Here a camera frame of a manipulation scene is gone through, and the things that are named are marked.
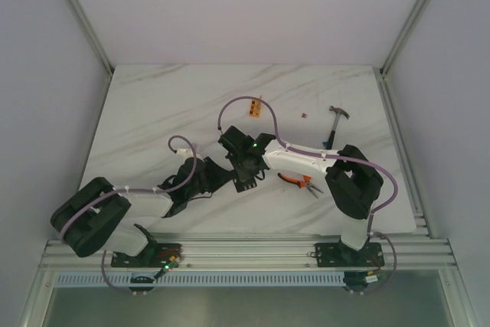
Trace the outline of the black fuse box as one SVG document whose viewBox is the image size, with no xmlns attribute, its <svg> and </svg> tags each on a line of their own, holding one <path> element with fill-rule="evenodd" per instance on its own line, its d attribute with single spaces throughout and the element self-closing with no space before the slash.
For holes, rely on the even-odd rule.
<svg viewBox="0 0 490 327">
<path fill-rule="evenodd" d="M 256 178 L 254 176 L 245 179 L 239 178 L 237 175 L 233 178 L 234 187 L 237 193 L 248 191 L 256 187 Z"/>
</svg>

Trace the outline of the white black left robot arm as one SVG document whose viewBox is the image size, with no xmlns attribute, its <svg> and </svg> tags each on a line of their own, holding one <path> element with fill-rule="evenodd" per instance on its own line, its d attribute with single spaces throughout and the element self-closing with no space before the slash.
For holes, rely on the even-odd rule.
<svg viewBox="0 0 490 327">
<path fill-rule="evenodd" d="M 109 250 L 128 255 L 138 267 L 149 267 L 157 255 L 149 228 L 235 178 L 233 170 L 209 157 L 185 159 L 175 175 L 155 188 L 115 188 L 108 179 L 96 177 L 55 210 L 50 223 L 80 258 Z"/>
</svg>

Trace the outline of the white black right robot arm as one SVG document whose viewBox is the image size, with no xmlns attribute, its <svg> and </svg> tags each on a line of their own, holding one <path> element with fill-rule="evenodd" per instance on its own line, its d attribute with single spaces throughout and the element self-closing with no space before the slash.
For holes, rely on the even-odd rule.
<svg viewBox="0 0 490 327">
<path fill-rule="evenodd" d="M 340 152 L 308 149 L 267 133 L 254 139 L 235 126 L 222 133 L 218 143 L 227 150 L 238 192 L 254 188 L 266 170 L 325 181 L 343 214 L 341 237 L 332 253 L 349 266 L 368 258 L 368 215 L 384 180 L 357 147 L 346 145 Z"/>
</svg>

